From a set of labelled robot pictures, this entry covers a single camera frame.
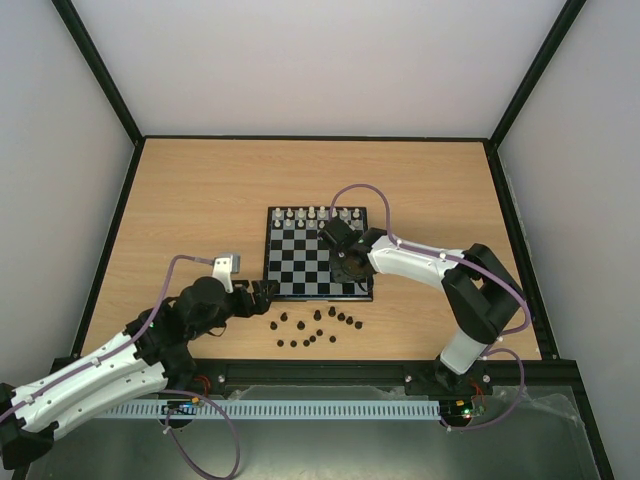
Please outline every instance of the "white wall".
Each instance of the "white wall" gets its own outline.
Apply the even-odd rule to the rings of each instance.
[[[145,134],[490,136],[564,0],[75,0]]]
[[[501,148],[561,354],[637,478],[640,3],[591,0]]]
[[[0,2],[0,65],[0,381],[21,384],[69,354],[132,145],[49,0]]]

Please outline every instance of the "robotic arm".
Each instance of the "robotic arm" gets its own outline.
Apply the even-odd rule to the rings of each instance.
[[[151,309],[95,352],[48,377],[15,389],[0,384],[4,468],[11,470],[36,460],[55,440],[127,400],[165,388],[183,389],[196,369],[188,342],[225,327],[232,316],[247,318],[269,310],[277,283],[254,281],[250,293],[248,281],[231,279],[239,267],[237,254],[217,257],[210,277],[199,278],[177,298],[164,299],[153,323],[125,348],[143,328]],[[110,352],[116,353],[101,360]],[[87,368],[72,374],[79,365]],[[37,394],[48,385],[53,386]],[[8,414],[21,403],[21,408]]]
[[[331,272],[336,282],[363,281],[377,274],[411,278],[443,291],[458,323],[458,331],[439,355],[439,383],[451,389],[480,354],[499,337],[517,312],[517,301],[502,287],[451,258],[464,258],[494,274],[522,296],[513,277],[486,246],[469,250],[443,250],[416,243],[391,241],[385,230],[371,228],[362,236],[340,218],[333,218],[320,232],[329,248]],[[413,250],[437,251],[438,258]],[[474,281],[482,280],[477,287]]]

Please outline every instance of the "black square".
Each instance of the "black square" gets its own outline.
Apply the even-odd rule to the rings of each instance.
[[[342,284],[342,293],[344,295],[353,295],[356,293],[356,286],[354,283],[343,283]]]

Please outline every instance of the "cable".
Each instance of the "cable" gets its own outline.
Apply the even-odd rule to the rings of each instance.
[[[393,243],[396,247],[401,248],[403,250],[407,250],[407,251],[414,252],[414,253],[422,253],[424,255],[427,255],[427,256],[433,257],[433,258],[441,258],[440,255],[443,252],[441,252],[439,250],[431,249],[431,248],[424,247],[424,246],[407,245],[406,243],[400,241],[400,239],[396,238],[396,236],[393,234],[393,231],[391,230],[391,206],[389,205],[389,200],[387,200],[387,197],[385,196],[384,193],[382,193],[382,191],[380,189],[374,187],[373,185],[369,185],[368,183],[354,183],[353,185],[349,185],[347,187],[344,187],[342,190],[340,190],[338,193],[336,193],[336,195],[333,197],[333,200],[331,201],[331,207],[329,207],[329,218],[333,218],[333,210],[335,208],[335,204],[338,201],[338,198],[340,197],[340,195],[342,195],[344,192],[347,192],[347,191],[352,190],[354,188],[366,188],[368,190],[373,190],[382,199],[382,202],[384,203],[384,208],[386,210],[385,217],[386,217],[387,236],[389,237],[389,240],[391,241],[391,243]],[[513,333],[521,332],[523,330],[526,330],[527,327],[529,327],[529,325],[531,325],[531,311],[529,310],[529,306],[527,305],[527,302],[524,300],[524,298],[522,298],[520,296],[520,294],[511,287],[511,285],[509,285],[507,282],[505,282],[504,280],[502,280],[498,276],[494,275],[493,273],[491,273],[487,269],[482,268],[481,266],[476,265],[475,263],[470,262],[469,260],[466,260],[465,258],[458,257],[457,255],[450,255],[450,254],[444,254],[444,258],[446,260],[449,260],[449,261],[452,261],[452,262],[457,262],[457,263],[459,263],[461,265],[464,265],[464,266],[466,266],[468,268],[471,268],[472,270],[475,270],[476,272],[480,273],[484,277],[486,277],[489,280],[493,281],[494,283],[498,284],[500,287],[502,287],[504,290],[506,290],[507,293],[509,293],[516,300],[516,302],[518,302],[518,305],[520,305],[520,307],[522,308],[522,310],[524,312],[524,323],[522,325],[520,325],[519,327],[510,328],[508,330],[503,330],[502,333],[501,333],[502,336],[511,335]]]
[[[167,295],[167,290],[169,289],[169,281],[171,280],[171,276],[173,275],[173,269],[174,269],[174,267],[176,265],[176,262],[178,260],[190,260],[192,262],[204,263],[206,265],[213,265],[213,262],[214,262],[214,260],[209,260],[209,259],[200,258],[200,257],[192,257],[192,256],[189,256],[189,255],[176,255],[175,257],[173,257],[173,259],[171,259],[171,262],[169,263],[169,268],[167,269],[167,274],[166,274],[165,279],[164,279],[164,284],[162,285],[162,289],[160,290],[160,294],[158,295],[158,299],[156,300],[156,304],[153,306],[153,309],[151,310],[151,313],[149,314],[149,317],[144,322],[144,324],[142,325],[140,330],[138,330],[138,332],[133,337],[131,337],[129,340],[127,340],[125,343],[123,343],[119,347],[111,350],[110,352],[105,353],[104,355],[102,355],[100,357],[97,357],[97,360],[99,362],[104,362],[105,360],[110,359],[114,355],[117,355],[118,353],[123,351],[125,348],[129,347],[129,345],[137,342],[140,339],[140,337],[144,334],[144,332],[147,331],[147,329],[149,328],[151,323],[153,323],[153,320],[156,317],[156,315],[158,313],[158,310],[160,310],[160,307],[162,306],[162,302],[163,302],[165,296]],[[44,395],[46,392],[51,390],[56,385],[61,384],[65,380],[68,380],[71,377],[74,377],[75,375],[77,375],[77,374],[79,374],[81,372],[84,372],[85,370],[87,370],[87,369],[89,369],[89,368],[91,368],[93,366],[94,366],[94,364],[92,362],[90,362],[90,361],[87,362],[87,363],[84,363],[82,365],[79,365],[77,368],[74,368],[70,372],[67,372],[64,375],[61,375],[60,377],[56,378],[55,380],[52,380],[50,383],[48,383],[47,385],[43,386],[41,389],[36,390],[34,393],[31,394],[31,397],[35,400],[36,398]],[[0,415],[0,424],[2,422],[4,422],[10,415],[14,414],[15,412],[20,410],[25,405],[27,405],[26,401],[24,401],[24,400],[20,401],[16,405],[14,405],[10,409],[8,409],[6,412],[4,412],[2,415]]]
[[[222,415],[222,417],[227,421],[227,425],[229,425],[229,429],[231,430],[231,434],[233,435],[233,441],[236,447],[236,462],[233,465],[233,469],[231,470],[231,473],[229,473],[229,475],[227,475],[226,477],[216,477],[215,475],[211,475],[210,473],[205,472],[200,467],[198,467],[198,465],[195,464],[195,462],[191,459],[191,457],[189,457],[185,449],[182,447],[182,445],[180,445],[180,442],[178,441],[178,438],[176,437],[175,433],[173,433],[173,430],[169,426],[169,420],[171,419],[171,414],[173,413],[173,410],[169,410],[166,418],[164,419],[165,433],[168,433],[171,439],[173,440],[173,442],[176,444],[176,447],[178,447],[178,453],[180,453],[180,456],[183,458],[183,460],[187,462],[187,465],[189,465],[189,467],[191,467],[191,469],[194,472],[196,472],[198,475],[200,475],[202,478],[206,480],[232,479],[235,476],[236,472],[238,471],[238,467],[240,466],[240,439],[238,437],[238,430],[236,430],[235,425],[233,424],[233,422],[231,421],[227,413],[213,400],[195,392],[186,392],[184,390],[163,390],[160,393],[168,393],[171,395],[184,395],[187,397],[197,397],[203,402],[206,402],[209,405],[211,405],[220,415]]]
[[[496,348],[495,350],[492,350],[489,353],[487,353],[486,356],[489,357],[491,355],[494,355],[496,353],[501,353],[501,352],[512,355],[513,358],[516,359],[516,362],[518,362],[518,368],[520,369],[520,386],[518,387],[518,393],[516,394],[516,398],[513,400],[511,405],[509,405],[509,408],[507,408],[507,410],[502,415],[500,415],[497,418],[494,418],[493,420],[489,420],[486,423],[481,423],[480,425],[467,425],[466,427],[452,427],[444,420],[444,418],[441,418],[440,423],[445,427],[447,427],[447,431],[480,430],[481,428],[486,428],[492,425],[496,425],[501,421],[503,421],[505,418],[507,418],[511,414],[511,412],[513,412],[513,410],[518,406],[518,404],[522,401],[522,394],[524,393],[524,365],[522,365],[522,360],[520,359],[520,357],[516,352],[508,348]]]

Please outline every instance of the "wooden table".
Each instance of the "wooden table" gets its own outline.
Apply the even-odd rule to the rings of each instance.
[[[514,259],[481,143],[149,139],[129,196],[83,353],[150,308],[167,265],[178,253],[213,258],[242,254],[238,278],[262,278],[267,207],[329,204],[341,187],[371,183],[391,202],[393,226],[407,240],[445,248],[490,246],[515,276]],[[384,228],[382,202],[366,190],[344,205],[365,205],[369,225]],[[169,289],[177,295],[204,265],[179,263]],[[356,330],[328,315],[327,302],[278,302],[263,316],[233,318],[221,338],[190,344],[196,358],[433,359],[457,326],[441,292],[378,275],[373,302],[334,303],[363,322]],[[289,320],[279,320],[286,311]],[[306,329],[296,324],[303,320]],[[276,321],[278,329],[270,329]],[[511,326],[523,321],[522,313]],[[302,341],[324,335],[309,347]],[[329,342],[329,336],[337,338]],[[285,340],[278,347],[277,340]],[[298,346],[289,346],[296,340]],[[532,329],[504,346],[539,359]]]

